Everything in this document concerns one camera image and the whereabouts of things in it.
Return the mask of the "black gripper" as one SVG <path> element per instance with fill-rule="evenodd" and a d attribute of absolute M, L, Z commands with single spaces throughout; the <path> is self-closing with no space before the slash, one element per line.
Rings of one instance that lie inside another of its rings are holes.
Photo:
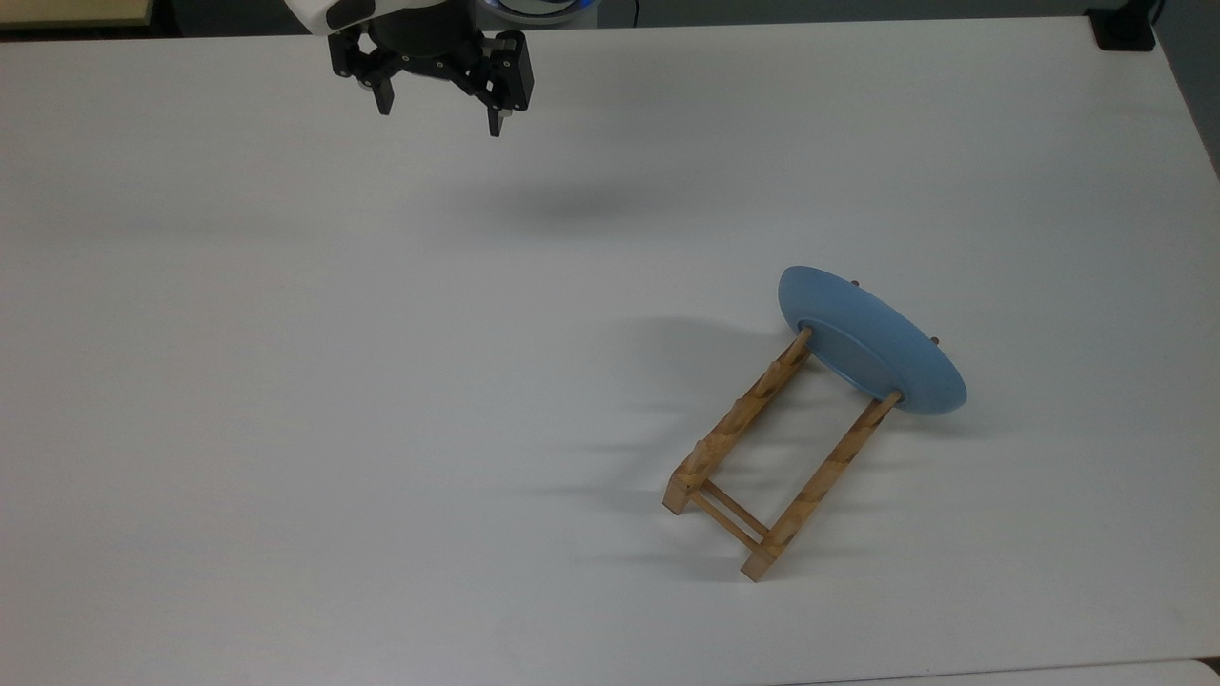
<path fill-rule="evenodd" d="M 505 120 L 529 109 L 536 74 L 523 31 L 479 33 L 475 1 L 439 1 L 401 9 L 368 21 L 376 48 L 362 51 L 362 27 L 329 35 L 332 70 L 375 96 L 383 116 L 394 104 L 392 79 L 401 71 L 453 81 L 486 107 L 490 135 Z"/>

